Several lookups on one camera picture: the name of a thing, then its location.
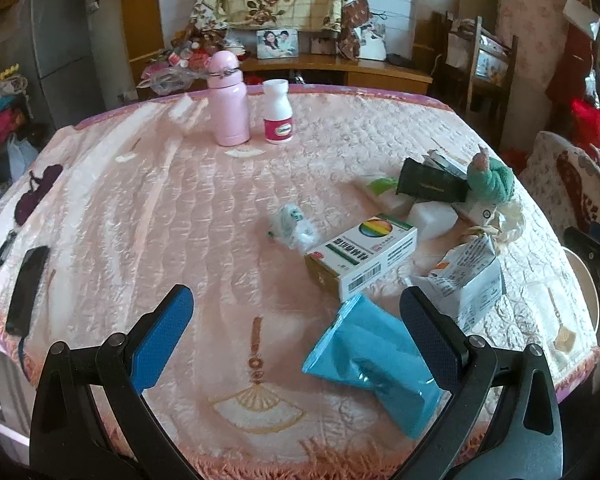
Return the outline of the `grey refrigerator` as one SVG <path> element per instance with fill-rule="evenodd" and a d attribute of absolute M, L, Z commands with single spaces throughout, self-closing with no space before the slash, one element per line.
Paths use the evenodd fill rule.
<path fill-rule="evenodd" d="M 8 17 L 9 62 L 27 78 L 37 122 L 54 132 L 105 110 L 85 0 L 19 0 Z"/>

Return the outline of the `black smartphone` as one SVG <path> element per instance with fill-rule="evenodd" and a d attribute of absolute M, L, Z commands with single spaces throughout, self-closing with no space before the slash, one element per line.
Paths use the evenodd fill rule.
<path fill-rule="evenodd" d="M 10 297 L 6 320 L 6 332 L 9 335 L 20 338 L 28 336 L 35 297 L 49 254 L 48 246 L 38 246 L 29 249 L 24 255 Z"/>

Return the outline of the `pink thermos bottle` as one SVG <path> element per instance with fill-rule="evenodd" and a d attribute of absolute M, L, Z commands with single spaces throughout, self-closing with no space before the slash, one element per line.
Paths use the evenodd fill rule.
<path fill-rule="evenodd" d="M 208 59 L 208 99 L 215 142 L 226 148 L 250 140 L 247 86 L 239 60 L 222 50 Z"/>

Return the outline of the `wooden sideboard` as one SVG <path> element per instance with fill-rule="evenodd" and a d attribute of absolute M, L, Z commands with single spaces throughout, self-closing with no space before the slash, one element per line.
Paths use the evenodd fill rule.
<path fill-rule="evenodd" d="M 302 84 L 336 84 L 414 94 L 426 94 L 432 77 L 421 72 L 373 60 L 351 61 L 335 55 L 300 54 L 298 58 L 247 58 L 242 62 L 246 75 L 262 79 L 282 76 Z"/>

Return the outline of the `white rainbow medicine box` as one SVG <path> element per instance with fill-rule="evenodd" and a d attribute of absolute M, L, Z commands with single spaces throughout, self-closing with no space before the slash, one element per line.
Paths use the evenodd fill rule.
<path fill-rule="evenodd" d="M 310 278 L 345 302 L 404 263 L 417 240 L 414 226 L 376 214 L 317 245 L 304 261 Z"/>

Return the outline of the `white green plastic bag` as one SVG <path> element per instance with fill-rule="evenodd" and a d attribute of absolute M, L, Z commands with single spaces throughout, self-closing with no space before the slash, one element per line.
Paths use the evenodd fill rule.
<path fill-rule="evenodd" d="M 320 240 L 313 223 L 294 204 L 281 206 L 272 214 L 268 236 L 302 254 L 312 249 Z"/>

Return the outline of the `white green tissue pack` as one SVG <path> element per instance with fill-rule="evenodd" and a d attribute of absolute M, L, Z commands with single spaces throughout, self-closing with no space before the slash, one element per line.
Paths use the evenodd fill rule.
<path fill-rule="evenodd" d="M 363 185 L 364 191 L 384 214 L 406 218 L 415 200 L 398 192 L 398 180 L 388 176 L 370 176 Z"/>

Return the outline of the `green knitted toy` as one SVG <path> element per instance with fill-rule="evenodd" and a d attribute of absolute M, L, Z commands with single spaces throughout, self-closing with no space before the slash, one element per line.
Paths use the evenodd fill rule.
<path fill-rule="evenodd" d="M 482 146 L 467 167 L 467 183 L 476 199 L 485 204 L 501 205 L 509 202 L 515 189 L 513 170 L 490 156 Z"/>

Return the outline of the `cream plastic trash bin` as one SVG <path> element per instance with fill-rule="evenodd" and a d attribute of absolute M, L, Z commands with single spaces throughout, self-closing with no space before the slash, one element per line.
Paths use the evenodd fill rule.
<path fill-rule="evenodd" d="M 592 274 L 575 252 L 568 247 L 564 248 L 564 252 L 578 280 L 583 298 L 588 307 L 588 314 L 590 315 L 593 328 L 597 332 L 600 327 L 600 298 L 598 298 Z"/>

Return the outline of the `wooden chair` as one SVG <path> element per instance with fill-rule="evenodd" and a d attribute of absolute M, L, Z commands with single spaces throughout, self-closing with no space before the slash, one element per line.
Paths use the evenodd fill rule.
<path fill-rule="evenodd" d="M 491 148 L 501 147 L 519 38 L 492 34 L 483 18 L 438 14 L 431 95 L 452 107 Z"/>

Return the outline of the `blue snack packet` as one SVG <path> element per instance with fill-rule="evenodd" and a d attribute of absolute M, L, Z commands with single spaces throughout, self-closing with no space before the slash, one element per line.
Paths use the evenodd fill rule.
<path fill-rule="evenodd" d="M 422 434 L 442 396 L 403 322 L 363 295 L 342 304 L 302 372 L 372 392 L 410 438 Z"/>

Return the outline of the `floral covered sofa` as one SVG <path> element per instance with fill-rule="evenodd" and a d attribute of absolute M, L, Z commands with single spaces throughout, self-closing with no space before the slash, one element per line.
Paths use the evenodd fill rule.
<path fill-rule="evenodd" d="M 519 180 L 559 238 L 600 224 L 600 166 L 563 136 L 540 131 Z"/>

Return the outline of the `framed couple photo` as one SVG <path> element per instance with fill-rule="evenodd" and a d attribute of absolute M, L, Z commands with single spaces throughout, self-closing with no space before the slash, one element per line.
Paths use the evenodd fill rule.
<path fill-rule="evenodd" d="M 294 29 L 257 31 L 257 58 L 296 58 L 299 55 L 298 32 Z"/>

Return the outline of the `white Caltrate pill bottle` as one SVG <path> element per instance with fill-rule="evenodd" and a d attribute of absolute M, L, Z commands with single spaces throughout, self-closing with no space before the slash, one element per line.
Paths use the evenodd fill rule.
<path fill-rule="evenodd" d="M 274 144 L 288 142 L 294 135 L 294 113 L 288 99 L 288 81 L 270 79 L 262 87 L 265 140 Z"/>

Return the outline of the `purple knitted cloth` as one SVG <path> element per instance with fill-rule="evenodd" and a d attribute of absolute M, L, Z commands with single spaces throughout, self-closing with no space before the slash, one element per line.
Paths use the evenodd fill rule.
<path fill-rule="evenodd" d="M 50 192 L 55 182 L 64 170 L 61 165 L 47 166 L 40 176 L 29 171 L 28 189 L 22 194 L 15 206 L 14 218 L 17 226 L 23 226 L 33 214 L 35 208 L 42 199 Z"/>

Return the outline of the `dark green snack packet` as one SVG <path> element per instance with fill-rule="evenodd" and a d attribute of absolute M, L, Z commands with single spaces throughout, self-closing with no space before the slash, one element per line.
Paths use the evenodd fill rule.
<path fill-rule="evenodd" d="M 468 192 L 468 183 L 462 178 L 416 162 L 411 157 L 404 160 L 396 185 L 396 194 L 449 204 L 464 203 Z"/>

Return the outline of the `white printed carton box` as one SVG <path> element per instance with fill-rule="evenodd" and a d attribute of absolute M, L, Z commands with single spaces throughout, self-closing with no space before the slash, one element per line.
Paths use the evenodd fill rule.
<path fill-rule="evenodd" d="M 500 260 L 487 235 L 451 249 L 427 275 L 412 284 L 467 334 L 498 303 L 504 292 Z"/>

